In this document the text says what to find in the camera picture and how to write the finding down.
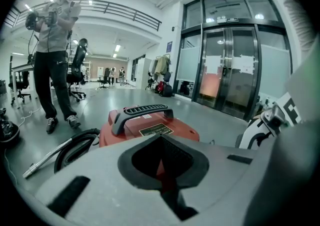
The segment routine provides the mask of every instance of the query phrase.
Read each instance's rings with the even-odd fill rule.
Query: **black lettering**
[[[288,114],[289,118],[291,119],[294,125],[298,123],[297,122],[298,114],[294,110],[295,106],[296,105],[294,104],[294,101],[292,100],[292,98],[290,98],[290,100],[288,100],[288,102],[283,106],[285,112]]]

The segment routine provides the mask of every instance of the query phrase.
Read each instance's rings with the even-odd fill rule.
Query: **black office chair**
[[[109,69],[109,68],[106,68],[105,71],[104,71],[103,79],[101,80],[101,77],[100,77],[100,76],[98,77],[99,80],[98,80],[97,82],[101,83],[102,86],[99,86],[99,87],[97,88],[97,90],[98,90],[98,89],[109,88],[109,87],[105,86],[105,84],[109,84],[109,85],[110,85],[110,83],[109,83],[109,75],[110,75],[110,69]]]
[[[16,90],[18,91],[18,98],[22,99],[22,102],[25,103],[25,96],[29,96],[29,99],[31,100],[31,94],[29,93],[21,93],[23,89],[27,89],[29,86],[29,71],[24,71],[22,72],[22,81],[20,81],[20,72],[19,72],[19,81],[16,81]],[[9,83],[9,87],[13,90],[14,89],[14,84],[12,82]],[[15,97],[12,98],[11,100],[11,106],[14,105],[15,102]]]
[[[76,98],[77,102],[80,102],[80,99],[86,97],[87,95],[84,92],[71,91],[71,86],[75,83],[76,85],[83,80],[84,75],[81,73],[81,64],[83,63],[88,47],[88,40],[82,38],[78,42],[76,48],[75,56],[71,64],[71,72],[66,76],[66,82],[69,84],[69,96]]]

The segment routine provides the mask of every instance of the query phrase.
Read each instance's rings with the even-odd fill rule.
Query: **red vacuum cleaner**
[[[41,161],[33,164],[24,174],[28,178],[55,154],[54,173],[68,166],[89,151],[104,146],[153,134],[168,134],[199,142],[199,134],[190,126],[174,118],[174,112],[165,104],[125,107],[109,112],[108,121],[98,129],[75,134],[50,151]],[[160,163],[157,175],[164,173]]]

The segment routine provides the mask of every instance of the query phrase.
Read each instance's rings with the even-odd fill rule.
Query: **red bag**
[[[158,92],[161,93],[164,90],[165,83],[163,81],[160,81],[158,85]]]
[[[155,93],[159,94],[164,90],[165,83],[163,81],[160,81],[159,84],[155,88]]]

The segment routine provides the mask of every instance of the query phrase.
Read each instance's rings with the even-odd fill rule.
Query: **sneakers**
[[[69,116],[66,120],[68,121],[69,126],[70,126],[72,129],[76,129],[78,126],[81,125],[81,123],[78,122],[78,118],[77,118],[75,115]]]
[[[56,117],[49,117],[47,119],[46,132],[51,134],[58,124],[58,119]]]

